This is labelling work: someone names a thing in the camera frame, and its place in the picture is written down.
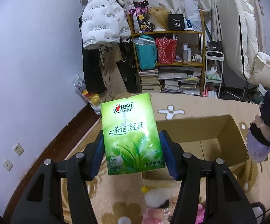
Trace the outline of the purple haired plush doll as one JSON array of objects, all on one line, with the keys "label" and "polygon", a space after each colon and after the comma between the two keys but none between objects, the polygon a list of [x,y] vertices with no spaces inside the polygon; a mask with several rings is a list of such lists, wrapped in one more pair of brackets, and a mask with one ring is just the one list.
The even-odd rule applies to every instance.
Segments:
[{"label": "purple haired plush doll", "polygon": [[270,126],[263,119],[264,116],[270,117],[270,89],[266,91],[259,109],[260,114],[250,124],[246,137],[247,154],[255,163],[262,163],[270,153]]}]

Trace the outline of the pink packaged item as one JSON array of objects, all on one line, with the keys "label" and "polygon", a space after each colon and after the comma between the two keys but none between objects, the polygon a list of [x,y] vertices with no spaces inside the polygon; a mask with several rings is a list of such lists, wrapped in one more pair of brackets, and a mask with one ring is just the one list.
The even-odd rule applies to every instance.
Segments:
[{"label": "pink packaged item", "polygon": [[[175,205],[168,208],[147,208],[143,215],[142,223],[170,223],[175,210]],[[199,204],[195,223],[203,222],[205,208]]]}]

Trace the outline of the white black fluffy plush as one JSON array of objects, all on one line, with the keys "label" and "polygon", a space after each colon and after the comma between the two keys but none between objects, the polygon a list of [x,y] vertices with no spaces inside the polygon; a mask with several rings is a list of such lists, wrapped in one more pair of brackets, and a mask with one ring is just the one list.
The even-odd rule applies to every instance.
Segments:
[{"label": "white black fluffy plush", "polygon": [[159,208],[167,200],[177,197],[181,185],[169,175],[166,168],[143,172],[142,182],[147,189],[145,203],[152,208]]}]

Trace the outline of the green tissue pack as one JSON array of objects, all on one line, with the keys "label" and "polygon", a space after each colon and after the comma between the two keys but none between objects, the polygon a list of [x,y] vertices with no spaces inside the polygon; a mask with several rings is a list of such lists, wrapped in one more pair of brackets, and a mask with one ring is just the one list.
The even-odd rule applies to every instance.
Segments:
[{"label": "green tissue pack", "polygon": [[110,175],[165,167],[149,93],[103,103],[101,116]]}]

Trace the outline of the cardboard box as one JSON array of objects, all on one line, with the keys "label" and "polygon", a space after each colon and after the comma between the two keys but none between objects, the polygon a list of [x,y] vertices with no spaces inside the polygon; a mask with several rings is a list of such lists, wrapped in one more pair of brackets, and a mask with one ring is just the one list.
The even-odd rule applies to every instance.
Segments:
[{"label": "cardboard box", "polygon": [[251,180],[252,162],[232,116],[191,117],[156,124],[158,131],[167,131],[171,140],[179,143],[185,152],[207,161],[222,158],[238,181]]}]

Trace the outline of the white folded mattress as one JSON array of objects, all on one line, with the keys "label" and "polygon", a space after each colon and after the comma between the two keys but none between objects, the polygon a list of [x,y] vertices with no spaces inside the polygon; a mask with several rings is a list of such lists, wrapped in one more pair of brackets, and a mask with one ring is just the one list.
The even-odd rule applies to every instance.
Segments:
[{"label": "white folded mattress", "polygon": [[254,0],[219,0],[216,7],[228,66],[247,83],[258,85],[254,72],[258,54]]}]

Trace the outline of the wooden bookshelf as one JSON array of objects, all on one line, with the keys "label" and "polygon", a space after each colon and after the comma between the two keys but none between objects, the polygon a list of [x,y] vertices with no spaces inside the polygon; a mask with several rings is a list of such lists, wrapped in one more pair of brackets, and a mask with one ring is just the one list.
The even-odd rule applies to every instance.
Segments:
[{"label": "wooden bookshelf", "polygon": [[127,15],[139,91],[201,94],[205,67],[205,26],[192,28],[183,14],[153,7]]}]

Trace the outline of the red patterned bag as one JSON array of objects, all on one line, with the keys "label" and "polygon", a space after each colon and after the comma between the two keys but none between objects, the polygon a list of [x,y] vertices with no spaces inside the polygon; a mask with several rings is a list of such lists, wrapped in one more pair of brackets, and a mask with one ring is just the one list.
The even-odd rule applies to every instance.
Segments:
[{"label": "red patterned bag", "polygon": [[158,63],[173,64],[175,62],[178,41],[169,38],[156,38],[155,44],[157,47]]}]

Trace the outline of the black box with 40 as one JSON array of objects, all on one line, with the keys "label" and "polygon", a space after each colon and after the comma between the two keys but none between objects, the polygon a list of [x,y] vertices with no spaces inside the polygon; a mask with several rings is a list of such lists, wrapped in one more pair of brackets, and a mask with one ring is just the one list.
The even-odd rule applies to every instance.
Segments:
[{"label": "black box with 40", "polygon": [[183,31],[185,28],[183,14],[169,14],[168,15],[168,28],[174,31]]}]

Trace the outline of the teal bag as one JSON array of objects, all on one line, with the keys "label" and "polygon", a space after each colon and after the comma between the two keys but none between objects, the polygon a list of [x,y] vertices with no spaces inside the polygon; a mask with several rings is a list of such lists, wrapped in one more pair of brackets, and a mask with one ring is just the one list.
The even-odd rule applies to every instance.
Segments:
[{"label": "teal bag", "polygon": [[155,39],[148,35],[142,35],[138,38],[134,38],[132,42],[136,47],[140,69],[153,69],[157,63],[157,47]]}]

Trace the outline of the blonde wig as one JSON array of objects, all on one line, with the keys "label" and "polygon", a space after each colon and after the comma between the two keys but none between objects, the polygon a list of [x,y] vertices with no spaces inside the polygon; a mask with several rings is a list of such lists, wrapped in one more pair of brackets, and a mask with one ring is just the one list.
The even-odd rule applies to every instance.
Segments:
[{"label": "blonde wig", "polygon": [[167,31],[170,11],[163,7],[149,8],[148,14],[153,24],[154,31]]}]

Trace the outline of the beige trench coat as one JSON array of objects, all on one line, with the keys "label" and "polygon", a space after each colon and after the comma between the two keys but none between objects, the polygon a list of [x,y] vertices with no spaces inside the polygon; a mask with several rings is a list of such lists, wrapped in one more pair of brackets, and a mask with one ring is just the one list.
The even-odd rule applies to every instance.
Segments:
[{"label": "beige trench coat", "polygon": [[107,47],[104,51],[100,52],[99,66],[106,87],[106,90],[99,94],[102,102],[111,101],[117,95],[127,92],[125,83],[116,64],[119,61],[122,61],[119,45]]}]

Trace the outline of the white puffer jacket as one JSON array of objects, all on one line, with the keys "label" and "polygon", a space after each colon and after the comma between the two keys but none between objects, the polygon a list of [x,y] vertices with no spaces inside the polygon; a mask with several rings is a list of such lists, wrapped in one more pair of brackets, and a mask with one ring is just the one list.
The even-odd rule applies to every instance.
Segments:
[{"label": "white puffer jacket", "polygon": [[85,50],[100,50],[128,40],[131,30],[117,0],[87,0],[81,17],[81,35]]}]

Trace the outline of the lower wall socket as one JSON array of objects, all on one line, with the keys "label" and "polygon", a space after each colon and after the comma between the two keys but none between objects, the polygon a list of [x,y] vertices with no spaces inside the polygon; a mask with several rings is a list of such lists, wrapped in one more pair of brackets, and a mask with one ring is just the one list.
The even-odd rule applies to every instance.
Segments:
[{"label": "lower wall socket", "polygon": [[8,159],[4,160],[3,166],[7,171],[11,171],[11,169],[13,168],[13,164]]}]

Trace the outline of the wall socket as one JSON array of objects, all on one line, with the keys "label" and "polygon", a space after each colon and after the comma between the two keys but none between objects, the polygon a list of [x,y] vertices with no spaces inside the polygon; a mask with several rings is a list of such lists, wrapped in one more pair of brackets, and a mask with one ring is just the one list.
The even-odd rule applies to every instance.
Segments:
[{"label": "wall socket", "polygon": [[13,164],[8,159],[4,160],[3,166],[7,171],[11,171],[11,169],[13,168]]},{"label": "wall socket", "polygon": [[16,146],[13,148],[13,151],[14,151],[18,156],[21,156],[22,153],[24,152],[24,148],[23,148],[19,143],[17,143]]}]

